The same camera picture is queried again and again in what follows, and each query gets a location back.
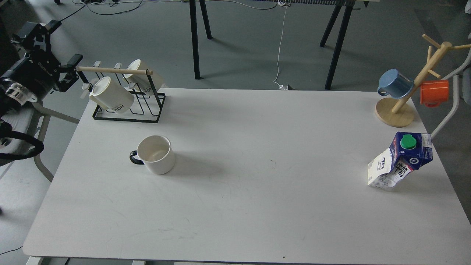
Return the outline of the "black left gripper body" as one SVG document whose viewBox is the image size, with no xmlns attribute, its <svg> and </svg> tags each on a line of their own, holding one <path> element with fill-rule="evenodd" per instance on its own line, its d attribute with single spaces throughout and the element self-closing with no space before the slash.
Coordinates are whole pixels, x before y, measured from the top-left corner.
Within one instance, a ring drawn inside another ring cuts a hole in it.
<svg viewBox="0 0 471 265">
<path fill-rule="evenodd" d="M 63 80 L 61 63 L 50 50 L 32 46 L 25 56 L 1 77 L 1 89 L 13 95 L 19 90 L 19 101 L 42 100 L 51 91 L 67 92 L 78 80 Z"/>
</svg>

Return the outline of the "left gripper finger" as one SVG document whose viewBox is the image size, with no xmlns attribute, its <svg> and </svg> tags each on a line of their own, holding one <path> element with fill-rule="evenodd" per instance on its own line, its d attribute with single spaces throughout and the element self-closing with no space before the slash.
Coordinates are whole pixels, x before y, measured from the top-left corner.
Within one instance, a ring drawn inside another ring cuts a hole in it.
<svg viewBox="0 0 471 265">
<path fill-rule="evenodd" d="M 26 22 L 17 34 L 12 35 L 14 46 L 50 46 L 50 35 L 62 25 L 51 20 L 48 24 Z"/>
<path fill-rule="evenodd" d="M 63 80 L 78 80 L 76 67 L 83 58 L 81 54 L 74 54 L 66 65 L 61 65 L 61 73 L 65 73 Z"/>
</svg>

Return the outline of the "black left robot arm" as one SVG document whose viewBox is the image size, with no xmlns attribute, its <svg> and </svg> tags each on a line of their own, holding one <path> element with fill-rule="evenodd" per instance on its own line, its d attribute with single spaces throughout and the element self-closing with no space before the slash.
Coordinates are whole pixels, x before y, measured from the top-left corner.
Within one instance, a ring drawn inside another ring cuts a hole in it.
<svg viewBox="0 0 471 265">
<path fill-rule="evenodd" d="M 11 43 L 25 51 L 1 76 L 1 153 L 2 160 L 22 160 L 44 150 L 40 139 L 28 133 L 32 103 L 42 101 L 50 91 L 67 92 L 79 79 L 76 70 L 83 58 L 75 54 L 62 65 L 52 52 L 52 33 L 61 20 L 43 25 L 26 22 Z"/>
</svg>

